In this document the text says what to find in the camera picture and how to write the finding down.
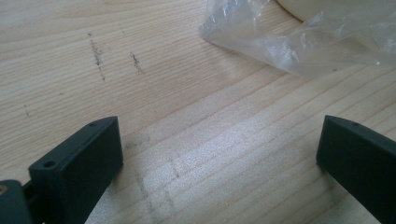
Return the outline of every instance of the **plastic bag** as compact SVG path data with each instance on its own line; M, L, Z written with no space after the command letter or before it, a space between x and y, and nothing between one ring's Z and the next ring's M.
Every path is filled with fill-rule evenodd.
M354 63L394 65L396 1L344 0L320 11L288 35L262 22L274 0L208 0L201 37L301 77L316 77Z

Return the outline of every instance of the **wooden surface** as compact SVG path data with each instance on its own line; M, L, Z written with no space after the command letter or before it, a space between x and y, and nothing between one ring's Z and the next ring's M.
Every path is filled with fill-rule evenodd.
M0 179L119 116L125 165L87 223L377 223L315 155L326 114L396 139L395 69L294 77L206 43L204 17L205 1L1 0Z

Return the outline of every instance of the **scratch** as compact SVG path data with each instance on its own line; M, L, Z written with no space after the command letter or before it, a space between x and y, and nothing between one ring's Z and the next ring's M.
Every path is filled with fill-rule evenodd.
M140 75L140 74L146 74L144 71L143 71L143 69L142 69L142 67L140 67L140 62L139 62L139 60L137 60L137 58L136 58L136 56L134 55L134 53L133 52L131 52L131 58L132 59L134 59L134 67L137 69L137 73Z
M88 36L90 37L90 44L91 44L91 48L93 51L93 56L95 57L96 65L98 66L100 76L102 77L102 80L105 81L106 76L102 72L102 63L103 63L102 62L102 54L103 54L103 52L96 46L96 43L93 42L92 34L88 33Z
M25 108L25 113L26 113L26 117L29 117L29 112L27 111L27 106L26 105L23 105L23 107Z

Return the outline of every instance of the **pencil mark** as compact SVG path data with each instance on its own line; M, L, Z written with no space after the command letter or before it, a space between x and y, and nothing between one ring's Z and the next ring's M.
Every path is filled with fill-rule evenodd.
M140 74L146 74L143 71L142 67L140 67L140 62L139 62L139 60L137 60L137 58L136 58L136 56L134 55L133 52L131 52L130 56L131 56L132 59L134 59L134 67L137 69L137 74L139 74L139 75Z
M96 65L98 66L100 76L102 77L102 80L105 81L106 77L102 72L102 50L99 49L96 45L96 43L92 39L92 33L88 33L88 36L90 37L90 44L93 52L93 56L95 57L96 60Z
M143 195L143 199L146 203L146 207L148 209L148 214L149 214L150 218L152 219L152 222L159 223L160 220L158 219L156 212L155 212L154 205L152 204L152 201L149 198L149 193L146 189L143 176L141 176L138 172L135 172L134 174L137 178L137 185L139 186L140 192Z
M25 113L26 113L26 117L29 117L29 112L27 111L27 106L23 105L24 109L25 109Z
M134 147L137 147L137 144L136 144L136 143L127 142L127 143L125 144L125 150L130 150L130 149L133 149Z
M119 27L120 27L122 34L125 35L125 32L123 31L121 24L119 24Z
M165 200L169 205L171 206L172 210L175 211L175 203L171 198L171 195L169 194L169 191L167 189L164 190L165 192Z
M179 178L179 177L180 177L180 173L178 172L178 170L177 170L177 168L176 168L176 165L175 165L174 160L173 160L172 158L169 158L169 161L171 162L172 171L173 171L174 175L175 175L177 178Z

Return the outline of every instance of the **black plastic piece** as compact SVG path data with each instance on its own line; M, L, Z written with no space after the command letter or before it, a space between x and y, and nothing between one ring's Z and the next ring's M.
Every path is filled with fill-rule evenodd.
M33 163L23 187L0 182L0 223L84 223L121 167L117 117L92 122Z
M16 180L0 181L0 223L34 223L22 185Z
M381 223L396 223L396 143L356 122L326 116L318 164Z

